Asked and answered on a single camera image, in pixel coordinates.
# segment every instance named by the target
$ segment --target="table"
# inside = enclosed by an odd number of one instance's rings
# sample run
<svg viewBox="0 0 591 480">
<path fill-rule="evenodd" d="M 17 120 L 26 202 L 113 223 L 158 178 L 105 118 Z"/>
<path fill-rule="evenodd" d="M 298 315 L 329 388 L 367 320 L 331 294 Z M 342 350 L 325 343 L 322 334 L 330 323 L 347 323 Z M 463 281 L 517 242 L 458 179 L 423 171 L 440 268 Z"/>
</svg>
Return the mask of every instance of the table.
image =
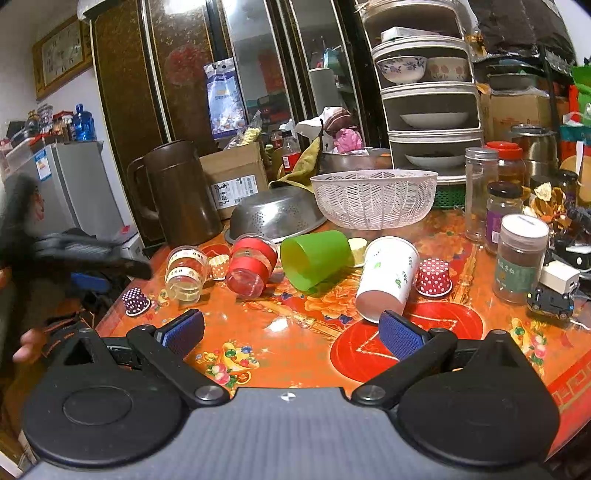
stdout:
<svg viewBox="0 0 591 480">
<path fill-rule="evenodd" d="M 319 230 L 336 228 L 327 222 Z M 462 235 L 464 221 L 459 211 L 432 211 L 421 222 L 400 229 L 339 230 L 348 238 L 360 236 L 369 241 L 400 236 L 417 247 L 421 259 L 437 257 L 449 262 L 452 292 L 443 300 L 428 300 L 413 289 L 405 316 L 425 330 L 449 328 L 459 338 L 484 338 L 491 329 L 509 331 L 560 409 L 560 431 L 552 453 L 591 419 L 591 332 L 585 326 L 591 326 L 591 303 L 576 302 L 575 316 L 583 325 L 560 327 L 551 319 L 533 317 L 525 306 L 502 302 L 492 292 L 495 257 Z M 202 248 L 211 255 L 228 251 L 221 234 Z M 363 320 L 355 309 L 361 270 L 345 272 L 336 287 L 311 297 L 292 287 L 279 267 L 263 298 L 240 300 L 224 282 L 211 282 L 198 303 L 179 305 L 164 290 L 168 253 L 163 248 L 152 259 L 152 280 L 132 283 L 142 288 L 152 307 L 131 318 L 118 300 L 97 327 L 101 336 L 123 336 L 145 323 L 159 327 L 196 307 L 205 318 L 205 336 L 185 361 L 231 393 L 243 385 L 338 386 L 350 395 L 360 382 L 397 361 L 379 341 L 377 325 Z"/>
</svg>

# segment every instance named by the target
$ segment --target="white jar lid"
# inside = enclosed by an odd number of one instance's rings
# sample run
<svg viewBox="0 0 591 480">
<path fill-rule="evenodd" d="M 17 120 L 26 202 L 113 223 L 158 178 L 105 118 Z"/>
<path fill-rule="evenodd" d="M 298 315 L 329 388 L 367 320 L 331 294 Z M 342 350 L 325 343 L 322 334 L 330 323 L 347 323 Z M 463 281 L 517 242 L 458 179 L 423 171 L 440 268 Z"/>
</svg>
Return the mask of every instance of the white jar lid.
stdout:
<svg viewBox="0 0 591 480">
<path fill-rule="evenodd" d="M 539 218 L 514 213 L 501 220 L 501 234 L 512 247 L 544 249 L 548 243 L 550 228 Z"/>
</svg>

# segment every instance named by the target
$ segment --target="person's arm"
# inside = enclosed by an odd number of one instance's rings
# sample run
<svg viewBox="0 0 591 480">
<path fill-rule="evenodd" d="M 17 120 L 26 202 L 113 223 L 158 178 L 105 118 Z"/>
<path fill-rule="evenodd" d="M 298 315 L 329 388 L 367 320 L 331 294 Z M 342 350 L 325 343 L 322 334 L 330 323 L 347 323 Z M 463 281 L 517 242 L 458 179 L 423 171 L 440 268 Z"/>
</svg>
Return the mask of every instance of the person's arm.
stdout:
<svg viewBox="0 0 591 480">
<path fill-rule="evenodd" d="M 0 289 L 10 282 L 10 270 L 0 270 Z M 43 330 L 35 328 L 21 337 L 21 347 L 12 356 L 16 363 L 33 363 L 41 356 L 41 350 L 47 341 Z"/>
</svg>

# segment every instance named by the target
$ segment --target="brown plastic pitcher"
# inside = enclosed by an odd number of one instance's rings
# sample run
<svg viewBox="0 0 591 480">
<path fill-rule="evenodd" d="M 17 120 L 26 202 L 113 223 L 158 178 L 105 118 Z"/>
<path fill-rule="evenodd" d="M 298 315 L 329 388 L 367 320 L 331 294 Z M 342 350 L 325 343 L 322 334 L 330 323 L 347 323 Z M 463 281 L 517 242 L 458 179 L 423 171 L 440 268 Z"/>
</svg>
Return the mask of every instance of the brown plastic pitcher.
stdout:
<svg viewBox="0 0 591 480">
<path fill-rule="evenodd" d="M 144 168 L 157 212 L 141 201 L 138 174 Z M 140 214 L 159 220 L 171 248 L 198 245 L 222 231 L 209 183 L 192 142 L 178 140 L 155 148 L 127 167 L 131 197 Z"/>
</svg>

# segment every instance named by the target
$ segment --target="green plastic cup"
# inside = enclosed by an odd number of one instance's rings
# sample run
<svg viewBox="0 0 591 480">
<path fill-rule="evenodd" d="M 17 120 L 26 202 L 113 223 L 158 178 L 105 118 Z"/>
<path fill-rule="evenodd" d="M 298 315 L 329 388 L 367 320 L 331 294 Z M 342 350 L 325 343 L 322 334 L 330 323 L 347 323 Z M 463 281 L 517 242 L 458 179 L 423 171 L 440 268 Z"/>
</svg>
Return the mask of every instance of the green plastic cup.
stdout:
<svg viewBox="0 0 591 480">
<path fill-rule="evenodd" d="M 350 261 L 349 241 L 338 230 L 288 238 L 281 244 L 283 271 L 300 291 L 310 290 Z"/>
</svg>

